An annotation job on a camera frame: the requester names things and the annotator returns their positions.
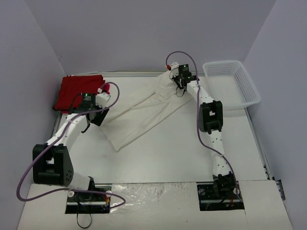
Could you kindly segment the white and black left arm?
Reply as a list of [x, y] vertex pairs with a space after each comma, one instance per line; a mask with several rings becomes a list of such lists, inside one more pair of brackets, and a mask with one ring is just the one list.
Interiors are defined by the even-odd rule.
[[36, 184], [57, 185], [79, 190], [85, 200], [96, 196], [94, 180], [76, 172], [70, 158], [70, 150], [81, 133], [94, 124], [100, 126], [108, 113], [104, 110], [111, 96], [107, 92], [81, 93], [81, 103], [70, 108], [64, 124], [45, 144], [33, 148], [33, 180]]

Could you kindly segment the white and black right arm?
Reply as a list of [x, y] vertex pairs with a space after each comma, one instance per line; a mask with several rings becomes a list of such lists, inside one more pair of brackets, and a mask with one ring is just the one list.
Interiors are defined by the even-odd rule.
[[189, 93], [197, 102], [197, 133], [205, 134], [204, 144], [211, 152], [213, 162], [213, 193], [223, 198], [236, 187], [236, 179], [229, 161], [224, 156], [222, 128], [224, 124], [223, 105], [213, 99], [201, 86], [197, 75], [193, 75], [188, 64], [168, 65], [170, 79], [178, 89]]

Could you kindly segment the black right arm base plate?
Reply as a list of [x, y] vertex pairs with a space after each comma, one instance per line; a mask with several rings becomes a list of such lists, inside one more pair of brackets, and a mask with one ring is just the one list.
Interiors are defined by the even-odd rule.
[[231, 189], [222, 196], [218, 196], [213, 183], [197, 183], [200, 211], [230, 211], [244, 210], [244, 203], [240, 191]]

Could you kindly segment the white t-shirt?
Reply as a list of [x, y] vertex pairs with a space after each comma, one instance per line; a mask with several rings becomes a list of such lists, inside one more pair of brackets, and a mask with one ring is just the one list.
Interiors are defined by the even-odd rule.
[[176, 88], [167, 71], [130, 95], [120, 96], [101, 125], [113, 149], [127, 146], [192, 99], [188, 93], [176, 96]]

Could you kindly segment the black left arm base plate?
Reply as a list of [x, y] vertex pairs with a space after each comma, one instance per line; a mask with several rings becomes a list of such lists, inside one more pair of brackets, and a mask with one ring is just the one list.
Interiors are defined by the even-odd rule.
[[65, 214], [108, 214], [110, 195], [69, 191]]

